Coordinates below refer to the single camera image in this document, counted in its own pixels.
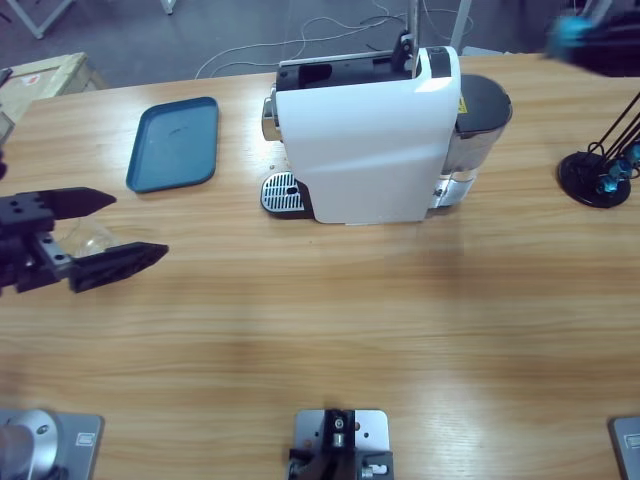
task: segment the coffee machine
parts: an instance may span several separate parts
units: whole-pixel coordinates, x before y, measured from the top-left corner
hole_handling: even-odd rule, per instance
[[[461,202],[511,118],[494,81],[460,72],[451,47],[419,48],[418,0],[390,51],[284,61],[265,99],[266,140],[290,171],[262,186],[279,218],[419,222]]]

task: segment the metal mounting plate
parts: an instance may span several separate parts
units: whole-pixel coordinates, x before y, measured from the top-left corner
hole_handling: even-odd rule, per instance
[[[27,410],[0,409],[0,426]],[[55,465],[64,467],[68,480],[88,480],[93,475],[104,420],[98,415],[51,413],[58,423]]]
[[[389,421],[382,410],[356,410],[356,449],[369,452],[391,450]],[[301,410],[296,415],[293,445],[295,449],[319,452],[324,431],[324,410]]]

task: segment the table surface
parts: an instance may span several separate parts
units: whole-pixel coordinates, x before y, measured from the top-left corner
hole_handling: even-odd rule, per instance
[[[640,196],[590,209],[554,169],[637,80],[527,55],[462,65],[505,87],[513,120],[467,200],[419,224],[262,211],[286,169],[260,130],[272,74],[35,102],[0,195],[98,188],[119,199],[100,223],[171,251],[79,295],[5,290],[0,404],[103,415],[98,479],[281,478],[295,413],[324,407],[385,410],[399,479],[617,478],[607,418],[640,412]],[[221,111],[213,179],[128,191],[141,113],[202,95]]]

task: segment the teal tray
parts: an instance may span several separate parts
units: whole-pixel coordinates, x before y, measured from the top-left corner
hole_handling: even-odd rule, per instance
[[[151,107],[140,117],[127,172],[136,193],[186,187],[216,169],[218,103],[193,98]]]

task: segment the white cable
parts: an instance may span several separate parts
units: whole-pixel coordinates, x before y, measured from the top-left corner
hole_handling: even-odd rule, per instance
[[[376,0],[371,0],[372,3],[382,9],[385,13],[385,15],[389,15],[389,10],[385,7],[383,7],[382,5],[380,5],[379,3],[376,2]],[[308,39],[305,37],[304,34],[304,30],[311,25],[312,23],[319,21],[319,20],[329,20],[334,22],[335,24],[343,27],[343,28],[347,28],[350,30],[353,30],[351,32],[346,32],[346,33],[342,33],[340,35],[334,35],[331,37],[324,37],[324,38],[311,38]],[[224,50],[220,53],[218,53],[217,55],[214,55],[213,57],[211,57],[209,60],[207,60],[205,63],[202,64],[202,66],[198,69],[198,72],[196,73],[195,79],[197,80],[200,77],[200,74],[202,73],[202,71],[212,62],[214,62],[216,59],[220,58],[223,55],[226,55],[227,53],[231,53],[231,52],[237,52],[240,50],[246,50],[249,48],[257,48],[257,47],[282,47],[285,45],[291,45],[291,44],[295,44],[295,43],[302,43],[302,48],[298,51],[298,53],[296,53],[293,57],[291,57],[290,60],[293,60],[295,58],[297,58],[298,56],[300,56],[302,54],[302,52],[304,51],[304,49],[306,48],[307,43],[314,43],[314,42],[325,42],[327,40],[336,40],[338,38],[344,38],[347,37],[349,35],[355,35],[356,33],[360,33],[364,30],[368,30],[370,28],[374,28],[374,27],[378,27],[386,22],[388,22],[390,19],[389,18],[385,18],[384,20],[374,23],[372,25],[366,25],[366,26],[362,26],[362,25],[358,25],[358,26],[349,26],[349,25],[345,25],[341,22],[339,22],[338,20],[335,20],[333,18],[329,18],[329,17],[316,17],[316,18],[312,18],[311,20],[307,20],[302,27],[300,28],[300,33],[302,35],[302,38],[300,39],[296,39],[296,40],[288,40],[288,41],[284,41],[284,42],[275,42],[275,43],[256,43],[255,45],[245,45],[243,47],[235,47],[235,48],[229,48],[227,50]],[[278,65],[279,63],[276,64],[263,64],[263,66],[275,66]],[[227,66],[230,66],[231,64],[225,64],[222,65],[221,67],[218,67],[213,74],[217,73],[219,70],[222,70],[222,68],[226,68]]]
[[[384,16],[386,17],[402,17],[403,15],[406,14],[399,14],[399,15],[390,15],[389,13],[389,9],[387,9],[386,7],[384,7],[383,5],[380,5],[376,0],[371,0],[371,2],[378,8],[380,8],[383,12],[384,12]],[[451,37],[447,37],[446,35],[441,34],[438,31],[438,28],[436,27],[435,23],[433,22],[433,19],[431,18],[430,13],[433,12],[444,12],[444,13],[454,13],[457,14],[458,12],[455,10],[448,10],[448,9],[444,9],[444,8],[435,8],[435,9],[428,9],[427,8],[427,2],[426,0],[422,0],[422,5],[424,7],[424,10],[426,12],[427,15],[427,20],[429,21],[429,23],[431,24],[431,27],[433,28],[433,31],[436,33],[436,35],[438,35],[441,38],[444,38],[445,40],[451,40]],[[351,30],[350,32],[346,32],[346,33],[342,33],[340,35],[334,35],[331,37],[323,37],[323,38],[306,38],[305,36],[305,30],[306,28],[311,25],[312,23],[318,22],[320,20],[328,20],[330,22],[335,23],[336,25],[342,27],[342,28],[346,28],[347,30]],[[300,27],[300,36],[302,38],[296,39],[296,40],[287,40],[284,42],[275,42],[275,43],[256,43],[254,45],[245,45],[242,47],[235,47],[235,48],[229,48],[227,50],[224,50],[216,55],[214,55],[213,57],[211,57],[209,60],[207,60],[205,63],[202,64],[202,66],[198,69],[195,79],[197,80],[200,77],[200,74],[202,73],[202,71],[211,63],[213,63],[215,60],[217,60],[218,58],[222,57],[223,55],[226,55],[228,53],[232,53],[232,52],[238,52],[241,50],[247,50],[250,48],[258,48],[258,47],[282,47],[285,45],[292,45],[292,44],[296,44],[296,43],[302,43],[302,47],[300,48],[300,50],[298,50],[298,52],[289,58],[289,60],[295,60],[296,58],[298,58],[300,55],[302,55],[302,52],[304,52],[305,48],[307,48],[307,44],[308,43],[316,43],[316,42],[326,42],[328,40],[337,40],[339,38],[344,38],[344,37],[348,37],[350,35],[355,35],[357,33],[360,33],[364,30],[368,30],[370,28],[375,28],[375,27],[379,27],[380,25],[383,25],[385,23],[387,23],[389,20],[391,20],[391,18],[385,18],[383,20],[381,20],[380,22],[377,23],[373,23],[371,25],[357,25],[357,26],[351,26],[351,25],[345,25],[342,22],[339,22],[338,20],[334,19],[334,18],[330,18],[330,17],[315,17],[312,18],[311,20],[307,20],[304,24],[302,24],[302,26]],[[468,21],[469,21],[469,28],[463,33],[463,35],[468,35],[471,30],[473,30],[474,26],[475,26],[475,22],[473,21],[473,19],[471,17],[468,17]],[[213,73],[210,75],[210,77],[214,77],[220,70],[230,67],[232,65],[251,65],[251,66],[256,66],[256,67],[274,67],[279,65],[280,62],[277,63],[255,63],[255,62],[231,62],[231,63],[226,63],[224,65],[221,65],[220,67],[216,68]]]
[[[431,13],[434,13],[434,12],[443,13],[443,12],[445,12],[445,13],[455,13],[457,15],[458,12],[455,11],[455,10],[448,10],[446,8],[427,8],[427,0],[422,0],[422,6],[424,7],[424,11],[426,13],[427,20],[431,24],[431,28],[433,28],[433,31],[435,32],[435,34],[437,36],[439,36],[440,38],[444,38],[445,40],[451,40],[451,37],[447,37],[446,35],[443,35],[442,33],[440,33],[438,31],[438,27],[436,27],[436,24],[433,22],[433,19],[431,18]],[[469,29],[464,31],[464,33],[462,34],[463,36],[464,35],[469,35],[471,33],[471,30],[473,30],[473,27],[475,27],[475,22],[473,21],[473,18],[467,17],[467,20],[469,21]]]

